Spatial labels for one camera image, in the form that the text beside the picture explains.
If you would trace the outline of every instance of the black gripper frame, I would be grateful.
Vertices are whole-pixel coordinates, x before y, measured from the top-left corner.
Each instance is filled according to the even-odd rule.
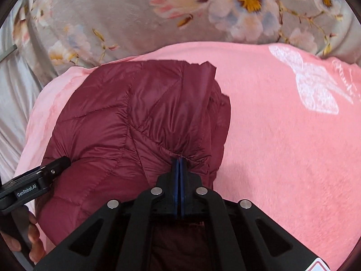
[[[184,159],[174,160],[156,187],[104,205],[34,270],[146,271],[152,228],[176,220],[204,222],[213,271],[305,271],[318,258],[254,204],[242,207],[203,188]]]

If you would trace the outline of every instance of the gray fabric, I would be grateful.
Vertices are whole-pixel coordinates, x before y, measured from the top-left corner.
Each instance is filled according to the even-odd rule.
[[[19,9],[19,4],[0,29],[0,53],[14,45],[12,15]],[[0,62],[0,175],[3,183],[14,176],[25,145],[29,115],[41,89],[18,51]]]
[[[361,26],[344,0],[25,0],[19,17],[15,41],[43,84],[49,62],[62,74],[186,41],[279,41],[361,64]]]

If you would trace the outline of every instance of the white butterfly print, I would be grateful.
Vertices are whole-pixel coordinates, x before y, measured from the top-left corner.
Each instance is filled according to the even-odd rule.
[[[288,47],[271,45],[269,50],[273,56],[292,68],[296,75],[298,94],[307,109],[337,115],[339,107],[331,91],[353,104],[352,98],[338,87],[323,66],[303,62],[301,54]]]

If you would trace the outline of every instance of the bed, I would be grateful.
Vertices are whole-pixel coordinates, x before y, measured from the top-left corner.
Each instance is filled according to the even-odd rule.
[[[336,56],[348,63],[361,63],[361,26],[357,20],[361,11],[357,0],[348,0],[356,14],[343,0],[322,0],[328,3],[329,12],[319,0],[278,0],[276,5],[270,2],[272,10],[266,13],[257,10],[260,4],[247,6],[243,0],[248,12],[256,9],[261,13],[258,21],[252,21],[261,22],[258,32],[240,30],[231,15],[235,10],[224,9],[223,0],[201,0],[201,6],[191,0],[179,5],[177,0],[92,1],[19,0],[14,8],[14,1],[9,2],[11,7],[2,8],[6,14],[3,21],[7,18],[1,28],[2,43],[6,42],[2,52],[17,46],[0,63],[4,74],[1,80],[11,87],[7,88],[9,94],[1,95],[7,104],[1,106],[6,107],[0,127],[3,182],[11,179],[19,161],[37,95],[70,66],[96,67],[187,41],[278,41],[320,57]],[[307,4],[310,1],[311,11]],[[85,10],[89,5],[92,11]],[[339,5],[338,10],[331,11],[335,5]],[[239,15],[247,19],[247,14]],[[266,18],[270,19],[267,25],[263,24]]]

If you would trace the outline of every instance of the white sticker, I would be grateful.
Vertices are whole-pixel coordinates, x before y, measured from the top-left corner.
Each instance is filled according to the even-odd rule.
[[[322,261],[320,258],[317,258],[313,261],[310,267],[306,271],[331,271],[330,268]]]

